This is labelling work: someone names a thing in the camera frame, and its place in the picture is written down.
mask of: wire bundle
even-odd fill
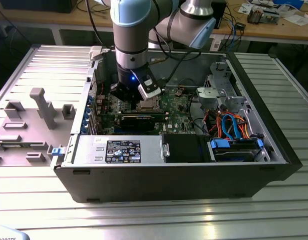
[[[236,25],[237,21],[236,21],[236,18],[232,15],[232,12],[229,9],[229,7],[226,6],[226,8],[228,9],[229,13],[224,12],[224,14],[228,15],[230,18],[224,16],[222,19],[224,19],[228,23],[230,23],[229,28],[231,29],[231,33],[230,33],[230,35],[228,35],[228,38],[227,38],[226,42],[225,43],[221,43],[222,46],[219,49],[220,51],[222,51],[223,49],[225,51],[226,48],[228,48],[228,47],[229,47],[228,51],[230,51],[231,49],[233,49],[235,47],[239,48],[239,46],[241,44],[242,36],[244,35],[244,31],[239,30],[240,36],[239,36],[238,39],[235,40],[235,36],[237,35],[235,25]],[[232,36],[232,41],[230,43],[227,43],[229,41],[230,36]]]
[[[208,114],[204,118],[204,122],[206,122],[208,118]],[[232,126],[227,130],[226,129],[226,121],[232,121]],[[217,128],[217,138],[222,138],[223,135],[226,135],[225,139],[234,140],[234,138],[230,135],[230,131],[233,128],[235,137],[237,139],[249,139],[249,134],[247,131],[247,122],[239,115],[235,115],[228,111],[221,111],[216,115],[216,124],[208,131],[211,133],[215,128]]]

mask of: floor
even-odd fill
[[[51,31],[42,28],[19,28],[20,31],[32,42],[32,44],[55,44]],[[62,35],[66,45],[72,46],[92,46],[97,44],[97,40],[93,32],[62,30]],[[111,32],[102,32],[101,37],[106,45],[113,45],[114,39]],[[211,41],[209,41],[204,49],[208,50]],[[24,54],[30,46],[15,31],[14,28],[8,29],[8,37],[0,38],[0,88],[8,80]],[[271,43],[253,43],[242,41],[239,49],[234,47],[234,52],[260,52],[275,54],[284,65],[292,72],[295,64],[302,55],[302,46],[293,44],[271,44]],[[308,91],[308,59],[301,71],[296,75],[296,79]]]

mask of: electronic equipment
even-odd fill
[[[226,0],[213,0],[212,1],[211,6],[214,10],[213,18],[216,19],[216,24],[215,24],[214,29],[219,29],[220,24],[223,19],[225,9],[226,9],[226,5],[227,5]]]
[[[257,6],[253,6],[247,16],[247,22],[249,24],[259,24],[262,16],[263,16],[263,9]]]
[[[277,5],[288,4],[300,9],[304,4],[304,0],[273,0],[273,3]]]
[[[251,197],[302,166],[250,79],[272,74],[260,62],[287,76],[269,56],[147,49],[158,36],[201,48],[216,23],[209,0],[101,2],[115,49],[33,50],[61,54],[33,57],[26,92],[0,105],[0,165],[51,160],[80,203]],[[80,92],[48,94],[56,86]]]
[[[59,62],[64,53],[68,61]],[[274,119],[267,106],[279,108],[280,97],[253,85],[251,71],[264,79],[275,71],[280,80],[268,82],[287,88],[288,73],[267,55],[203,52],[181,63],[162,94],[136,106],[110,94],[113,51],[44,45],[28,56],[1,93],[0,166],[51,165],[77,202],[251,197],[301,167],[280,128],[302,123],[281,121],[279,112]],[[163,56],[148,51],[150,62]],[[161,79],[176,63],[150,68]],[[308,111],[296,93],[282,100]]]
[[[49,11],[69,14],[77,0],[0,0],[4,9]]]

